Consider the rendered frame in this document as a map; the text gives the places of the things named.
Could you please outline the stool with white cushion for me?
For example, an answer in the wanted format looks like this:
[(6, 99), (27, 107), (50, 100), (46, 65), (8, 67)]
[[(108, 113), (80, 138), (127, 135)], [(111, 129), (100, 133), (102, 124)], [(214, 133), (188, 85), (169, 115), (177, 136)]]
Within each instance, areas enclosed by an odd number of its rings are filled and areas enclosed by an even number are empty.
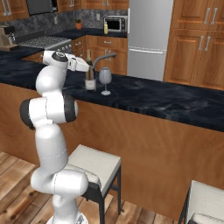
[(99, 205), (100, 224), (105, 224), (104, 201), (110, 190), (117, 191), (117, 212), (121, 213), (121, 158), (79, 145), (68, 158), (66, 169), (84, 172), (88, 187), (82, 197)]
[(224, 190), (193, 180), (178, 224), (224, 224)]

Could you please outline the dark wine bottle white label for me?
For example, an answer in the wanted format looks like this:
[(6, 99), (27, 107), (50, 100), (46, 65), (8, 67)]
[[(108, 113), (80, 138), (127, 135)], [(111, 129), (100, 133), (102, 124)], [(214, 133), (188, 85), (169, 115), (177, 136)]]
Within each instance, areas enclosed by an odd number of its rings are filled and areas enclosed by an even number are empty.
[(91, 50), (87, 50), (87, 58), (86, 62), (89, 65), (89, 69), (86, 72), (85, 76), (85, 87), (87, 91), (95, 91), (96, 90), (96, 78), (95, 78), (95, 72), (92, 68), (92, 60), (91, 60)]

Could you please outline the clear wine glass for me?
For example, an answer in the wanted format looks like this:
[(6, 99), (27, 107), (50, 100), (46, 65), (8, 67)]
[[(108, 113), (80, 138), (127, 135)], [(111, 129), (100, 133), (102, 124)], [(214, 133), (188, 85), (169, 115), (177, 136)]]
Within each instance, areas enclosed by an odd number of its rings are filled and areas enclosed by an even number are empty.
[(107, 90), (107, 85), (112, 81), (112, 75), (108, 67), (102, 67), (99, 73), (99, 81), (104, 85), (104, 90), (101, 92), (102, 95), (110, 95), (111, 92)]

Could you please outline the beige coffee machine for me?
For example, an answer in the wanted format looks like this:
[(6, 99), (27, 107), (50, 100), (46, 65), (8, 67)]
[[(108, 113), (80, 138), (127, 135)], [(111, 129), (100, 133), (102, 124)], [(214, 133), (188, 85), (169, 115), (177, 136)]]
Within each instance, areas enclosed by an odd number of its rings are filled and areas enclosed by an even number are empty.
[(17, 48), (15, 27), (0, 25), (0, 51), (11, 52)]

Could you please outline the wooden wall cupboard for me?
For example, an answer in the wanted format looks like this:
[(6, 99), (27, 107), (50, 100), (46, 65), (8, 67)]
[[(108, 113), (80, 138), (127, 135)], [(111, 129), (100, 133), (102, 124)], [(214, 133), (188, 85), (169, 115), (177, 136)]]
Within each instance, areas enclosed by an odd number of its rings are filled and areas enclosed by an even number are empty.
[(0, 0), (0, 22), (28, 17), (26, 0)]

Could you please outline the silver toaster oven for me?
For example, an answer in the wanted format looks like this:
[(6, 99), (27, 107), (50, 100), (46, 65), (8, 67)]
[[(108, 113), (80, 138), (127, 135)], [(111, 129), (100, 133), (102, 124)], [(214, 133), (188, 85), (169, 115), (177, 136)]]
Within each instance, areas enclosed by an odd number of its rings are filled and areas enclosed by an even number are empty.
[(125, 33), (128, 28), (127, 16), (107, 16), (104, 21), (108, 25), (109, 32)]

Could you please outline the silver fridge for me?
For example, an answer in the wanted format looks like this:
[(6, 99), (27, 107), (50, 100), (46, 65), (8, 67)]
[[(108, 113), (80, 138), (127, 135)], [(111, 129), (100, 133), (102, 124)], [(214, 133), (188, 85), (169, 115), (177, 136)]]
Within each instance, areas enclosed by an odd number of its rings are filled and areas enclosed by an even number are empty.
[(129, 0), (127, 75), (162, 81), (173, 0)]

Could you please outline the wooden dining counter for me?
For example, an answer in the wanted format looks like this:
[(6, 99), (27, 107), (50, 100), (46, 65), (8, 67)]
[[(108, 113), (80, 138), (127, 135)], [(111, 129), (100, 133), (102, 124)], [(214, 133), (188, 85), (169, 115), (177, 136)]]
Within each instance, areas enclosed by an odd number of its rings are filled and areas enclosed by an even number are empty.
[(122, 198), (178, 218), (193, 180), (224, 189), (224, 92), (115, 75), (103, 96), (68, 72), (63, 87), (79, 114), (61, 128), (80, 145), (117, 155)]

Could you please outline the silver stove with hob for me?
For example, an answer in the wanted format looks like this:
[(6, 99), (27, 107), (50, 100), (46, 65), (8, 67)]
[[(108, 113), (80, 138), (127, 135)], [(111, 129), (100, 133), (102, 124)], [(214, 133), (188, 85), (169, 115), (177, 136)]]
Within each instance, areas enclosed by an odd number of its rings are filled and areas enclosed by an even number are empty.
[(20, 46), (43, 48), (47, 51), (73, 53), (72, 40), (60, 37), (39, 37), (19, 43)]

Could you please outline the wooden base cupboards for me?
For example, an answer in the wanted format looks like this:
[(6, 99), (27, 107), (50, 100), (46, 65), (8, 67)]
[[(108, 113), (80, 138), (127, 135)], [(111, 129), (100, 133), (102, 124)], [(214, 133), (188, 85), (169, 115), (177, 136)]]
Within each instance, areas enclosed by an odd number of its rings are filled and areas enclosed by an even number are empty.
[(100, 60), (95, 70), (100, 71), (102, 67), (109, 67), (112, 74), (127, 74), (127, 50), (128, 40), (126, 38), (84, 35), (72, 40), (73, 54), (84, 60), (87, 57), (87, 50), (91, 51), (91, 60), (110, 53), (116, 56)]

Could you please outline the wooden wall cupboards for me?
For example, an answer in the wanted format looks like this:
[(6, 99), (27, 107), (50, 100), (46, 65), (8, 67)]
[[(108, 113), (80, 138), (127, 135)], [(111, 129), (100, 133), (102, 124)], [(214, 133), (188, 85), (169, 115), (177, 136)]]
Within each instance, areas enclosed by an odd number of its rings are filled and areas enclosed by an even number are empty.
[(57, 0), (59, 12), (81, 9), (127, 10), (129, 0)]

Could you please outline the grey sink tap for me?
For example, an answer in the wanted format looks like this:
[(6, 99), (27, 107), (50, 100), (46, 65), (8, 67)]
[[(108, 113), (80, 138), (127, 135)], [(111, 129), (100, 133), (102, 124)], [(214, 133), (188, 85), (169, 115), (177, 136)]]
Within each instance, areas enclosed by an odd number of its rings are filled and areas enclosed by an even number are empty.
[(106, 55), (103, 55), (103, 56), (100, 56), (98, 58), (96, 58), (93, 62), (93, 65), (91, 66), (91, 69), (92, 70), (95, 70), (95, 65), (100, 61), (100, 60), (104, 60), (104, 59), (107, 59), (107, 58), (114, 58), (116, 56), (116, 52), (113, 52), (113, 53), (110, 53), (110, 54), (106, 54)]

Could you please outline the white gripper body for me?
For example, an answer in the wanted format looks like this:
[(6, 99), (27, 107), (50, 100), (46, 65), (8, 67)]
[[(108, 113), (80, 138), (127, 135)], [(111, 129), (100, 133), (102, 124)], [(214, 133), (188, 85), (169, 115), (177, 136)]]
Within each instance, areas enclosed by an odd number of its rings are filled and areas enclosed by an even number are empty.
[(89, 64), (83, 58), (76, 58), (75, 70), (79, 72), (87, 72), (89, 70)]

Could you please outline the tall wooden cupboards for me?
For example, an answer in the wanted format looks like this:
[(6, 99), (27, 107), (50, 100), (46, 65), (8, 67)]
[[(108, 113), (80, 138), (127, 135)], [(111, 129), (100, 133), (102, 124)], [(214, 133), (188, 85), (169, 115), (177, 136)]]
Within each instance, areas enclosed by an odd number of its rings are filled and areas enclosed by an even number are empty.
[(224, 90), (224, 0), (174, 0), (164, 80)]

